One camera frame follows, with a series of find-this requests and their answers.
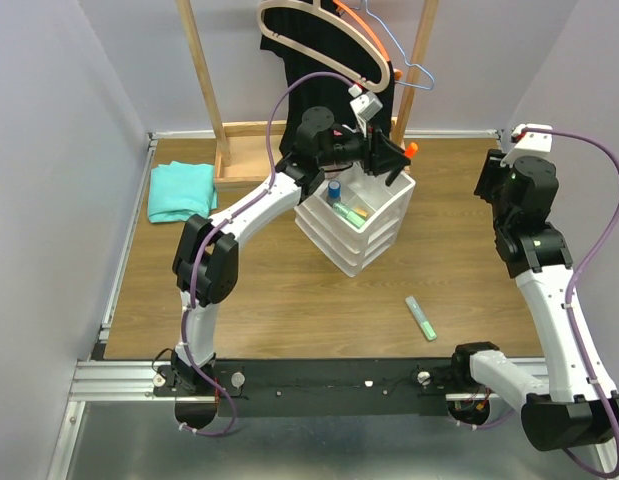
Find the blue grey glue stick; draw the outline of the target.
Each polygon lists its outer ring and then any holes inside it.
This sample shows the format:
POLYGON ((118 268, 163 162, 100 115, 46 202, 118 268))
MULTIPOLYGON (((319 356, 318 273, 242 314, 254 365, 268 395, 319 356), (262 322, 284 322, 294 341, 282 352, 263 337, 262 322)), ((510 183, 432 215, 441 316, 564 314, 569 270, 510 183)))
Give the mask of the blue grey glue stick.
POLYGON ((326 202, 333 206, 341 202, 341 183, 338 180, 330 180, 327 186, 326 202))

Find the pink capped clear bottle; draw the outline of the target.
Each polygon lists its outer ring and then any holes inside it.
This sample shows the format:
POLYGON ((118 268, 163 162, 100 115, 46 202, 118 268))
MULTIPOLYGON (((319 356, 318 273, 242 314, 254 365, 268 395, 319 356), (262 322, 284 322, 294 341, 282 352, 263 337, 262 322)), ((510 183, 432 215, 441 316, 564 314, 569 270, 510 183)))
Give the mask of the pink capped clear bottle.
MULTIPOLYGON (((347 126, 344 126, 341 130, 334 130, 333 136, 337 142, 342 143, 344 140, 347 140, 351 136, 351 130, 347 126)), ((329 169, 326 169, 325 173, 327 177, 330 177, 331 175, 346 171, 352 167, 352 162, 338 164, 335 167, 330 167, 329 169)))

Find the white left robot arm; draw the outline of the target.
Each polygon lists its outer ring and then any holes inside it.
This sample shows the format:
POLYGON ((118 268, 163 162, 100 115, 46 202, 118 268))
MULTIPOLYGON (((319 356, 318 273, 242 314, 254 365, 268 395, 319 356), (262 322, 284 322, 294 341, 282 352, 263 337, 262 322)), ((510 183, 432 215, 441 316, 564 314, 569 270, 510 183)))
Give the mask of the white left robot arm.
POLYGON ((171 357, 177 384, 190 395, 211 383, 214 330, 219 306, 238 281, 240 250, 283 213, 314 194, 332 167, 359 165, 364 174, 391 185, 417 148, 402 148, 369 124, 352 131, 325 107, 302 116, 291 149, 247 196, 217 215, 191 216, 183 227, 172 271, 181 293, 179 341, 171 357))

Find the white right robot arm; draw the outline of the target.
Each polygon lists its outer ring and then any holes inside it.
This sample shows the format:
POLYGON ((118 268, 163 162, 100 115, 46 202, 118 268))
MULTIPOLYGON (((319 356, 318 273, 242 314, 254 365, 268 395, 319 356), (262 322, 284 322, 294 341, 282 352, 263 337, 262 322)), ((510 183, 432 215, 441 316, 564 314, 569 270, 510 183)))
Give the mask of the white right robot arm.
POLYGON ((539 451, 602 444, 619 431, 619 393, 567 291, 574 276, 567 242, 548 221, 558 188, 549 161, 535 155, 509 161, 491 149, 474 190, 492 208, 496 250, 532 315, 547 382, 491 342, 457 346, 448 370, 456 389, 485 386, 519 413, 539 451))

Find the small green highlighter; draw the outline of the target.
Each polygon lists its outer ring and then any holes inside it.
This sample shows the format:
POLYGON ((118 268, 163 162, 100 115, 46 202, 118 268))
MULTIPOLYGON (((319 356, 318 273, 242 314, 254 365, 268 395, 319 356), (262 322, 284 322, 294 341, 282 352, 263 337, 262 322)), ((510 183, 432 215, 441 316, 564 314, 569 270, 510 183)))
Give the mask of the small green highlighter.
POLYGON ((366 220, 363 217, 341 202, 336 203, 332 206, 332 208, 337 215, 346 220, 356 229, 361 229, 366 223, 366 220))

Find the black orange highlighter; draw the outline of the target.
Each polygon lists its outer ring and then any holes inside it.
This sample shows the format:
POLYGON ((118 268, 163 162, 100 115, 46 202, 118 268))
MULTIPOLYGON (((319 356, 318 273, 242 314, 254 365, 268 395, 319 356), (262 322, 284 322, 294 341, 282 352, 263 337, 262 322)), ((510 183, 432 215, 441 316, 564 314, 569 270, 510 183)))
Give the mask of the black orange highlighter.
POLYGON ((419 146, 417 143, 415 142, 411 142, 406 148, 405 148, 405 152, 404 155, 409 158, 412 159, 419 151, 419 146))

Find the grey green highlighter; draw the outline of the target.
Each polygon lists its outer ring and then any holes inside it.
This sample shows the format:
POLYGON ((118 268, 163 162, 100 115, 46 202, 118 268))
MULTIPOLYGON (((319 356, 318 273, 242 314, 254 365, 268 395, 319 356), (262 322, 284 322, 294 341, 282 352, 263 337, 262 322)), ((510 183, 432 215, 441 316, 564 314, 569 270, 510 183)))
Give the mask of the grey green highlighter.
POLYGON ((405 303, 422 331, 425 339, 429 342, 436 340, 437 334, 416 299, 413 296, 409 296, 405 299, 405 303))

